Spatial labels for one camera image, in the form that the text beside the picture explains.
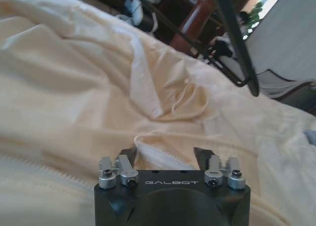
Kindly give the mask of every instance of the bed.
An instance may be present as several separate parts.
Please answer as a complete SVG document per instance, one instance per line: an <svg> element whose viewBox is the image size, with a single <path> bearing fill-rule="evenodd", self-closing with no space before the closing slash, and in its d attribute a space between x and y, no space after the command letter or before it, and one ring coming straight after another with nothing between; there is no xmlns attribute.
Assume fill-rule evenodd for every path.
<svg viewBox="0 0 316 226"><path fill-rule="evenodd" d="M0 0L1 225L94 225L98 161L198 169L237 156L250 225L315 225L314 116L79 0Z"/></svg>

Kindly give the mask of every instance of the chair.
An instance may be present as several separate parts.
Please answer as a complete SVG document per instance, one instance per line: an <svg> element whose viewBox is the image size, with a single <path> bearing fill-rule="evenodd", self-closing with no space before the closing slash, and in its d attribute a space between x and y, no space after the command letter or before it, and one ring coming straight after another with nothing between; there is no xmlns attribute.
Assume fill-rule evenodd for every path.
<svg viewBox="0 0 316 226"><path fill-rule="evenodd" d="M232 58L219 57L222 66L229 67L240 79L244 79L238 62ZM316 114L316 80L289 80L268 69L258 73L261 93L281 103Z"/></svg>

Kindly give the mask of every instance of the metal bracket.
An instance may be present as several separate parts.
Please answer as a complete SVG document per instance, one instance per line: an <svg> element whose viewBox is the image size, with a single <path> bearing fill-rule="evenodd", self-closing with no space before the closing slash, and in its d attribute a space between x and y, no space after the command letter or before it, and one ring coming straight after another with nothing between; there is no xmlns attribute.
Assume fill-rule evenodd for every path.
<svg viewBox="0 0 316 226"><path fill-rule="evenodd" d="M209 159L209 169L204 172L205 183L211 188L219 187L223 184L224 176L228 178L227 184L230 188L238 190L246 187L246 180L236 157L230 157L226 167L222 167L219 156L212 155Z"/></svg>
<svg viewBox="0 0 316 226"><path fill-rule="evenodd" d="M232 189L244 189L246 187L246 179L240 170L239 161L236 157L230 157L227 161L227 169L229 170L227 184Z"/></svg>
<svg viewBox="0 0 316 226"><path fill-rule="evenodd" d="M219 170L219 156L212 155L208 162L209 169L204 172L204 181L209 187L215 188L223 184L223 173Z"/></svg>
<svg viewBox="0 0 316 226"><path fill-rule="evenodd" d="M133 188L138 184L138 171L132 168L127 155L119 155L114 167L110 157L103 157L99 162L99 186L103 189L110 189L116 185L116 177L120 175L122 185Z"/></svg>

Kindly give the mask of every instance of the black screw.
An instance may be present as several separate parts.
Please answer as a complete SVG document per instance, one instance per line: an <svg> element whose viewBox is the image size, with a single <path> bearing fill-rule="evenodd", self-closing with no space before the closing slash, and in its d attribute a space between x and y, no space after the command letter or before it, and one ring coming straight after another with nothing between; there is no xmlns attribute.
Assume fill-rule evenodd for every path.
<svg viewBox="0 0 316 226"><path fill-rule="evenodd" d="M126 186L128 188L133 188L137 185L137 182L135 180L127 180Z"/></svg>
<svg viewBox="0 0 316 226"><path fill-rule="evenodd" d="M111 169L106 169L103 171L103 175L105 177L110 177L112 175L112 170Z"/></svg>
<svg viewBox="0 0 316 226"><path fill-rule="evenodd" d="M234 170L232 171L232 175L235 176L235 177L241 177L242 173L241 173L240 170L234 169Z"/></svg>
<svg viewBox="0 0 316 226"><path fill-rule="evenodd" d="M217 187L217 181L216 180L210 180L208 183L208 186L210 187L210 188L215 188L215 187Z"/></svg>

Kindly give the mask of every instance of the wall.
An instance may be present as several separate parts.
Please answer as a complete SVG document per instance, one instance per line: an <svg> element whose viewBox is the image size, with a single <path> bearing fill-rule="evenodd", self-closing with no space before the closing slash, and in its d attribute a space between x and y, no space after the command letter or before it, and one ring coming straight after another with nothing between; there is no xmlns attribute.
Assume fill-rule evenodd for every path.
<svg viewBox="0 0 316 226"><path fill-rule="evenodd" d="M316 79L316 0L279 0L247 39L258 72Z"/></svg>

